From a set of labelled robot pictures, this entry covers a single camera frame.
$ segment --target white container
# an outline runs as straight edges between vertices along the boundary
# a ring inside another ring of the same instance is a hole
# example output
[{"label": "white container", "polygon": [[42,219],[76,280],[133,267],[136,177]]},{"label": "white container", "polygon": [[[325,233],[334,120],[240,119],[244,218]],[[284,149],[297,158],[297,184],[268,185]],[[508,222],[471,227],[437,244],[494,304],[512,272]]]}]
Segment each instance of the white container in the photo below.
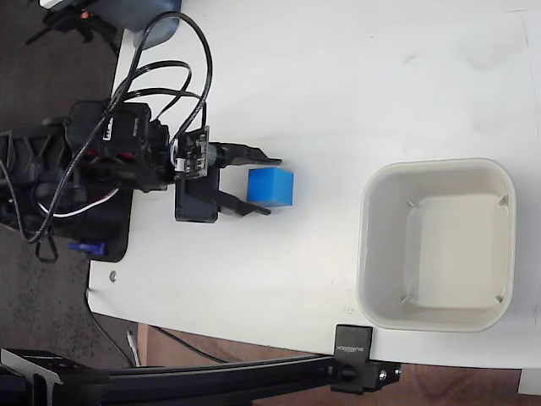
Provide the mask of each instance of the white container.
[{"label": "white container", "polygon": [[480,332],[505,313],[516,192],[489,159],[397,163],[364,190],[358,302],[376,326]]}]

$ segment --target white table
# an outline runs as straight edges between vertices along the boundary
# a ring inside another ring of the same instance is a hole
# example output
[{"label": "white table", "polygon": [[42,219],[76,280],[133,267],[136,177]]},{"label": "white table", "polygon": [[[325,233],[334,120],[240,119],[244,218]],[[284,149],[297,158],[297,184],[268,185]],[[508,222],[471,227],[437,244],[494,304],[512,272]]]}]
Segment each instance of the white table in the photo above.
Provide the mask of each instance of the white table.
[{"label": "white table", "polygon": [[[175,222],[173,188],[136,193],[128,252],[91,265],[93,311],[247,343],[332,354],[356,299],[363,187],[392,162],[485,156],[518,196],[511,307],[474,334],[374,332],[373,359],[541,367],[541,14],[535,0],[185,0],[215,61],[213,140],[261,147],[295,172],[293,207]],[[133,54],[126,34],[115,83]],[[179,58],[204,79],[182,25],[142,63]],[[175,69],[137,86],[180,87]],[[147,101],[155,113],[165,97]],[[188,108],[162,118],[175,128]],[[223,171],[244,197],[247,167]],[[109,274],[116,271],[117,281]]]}]

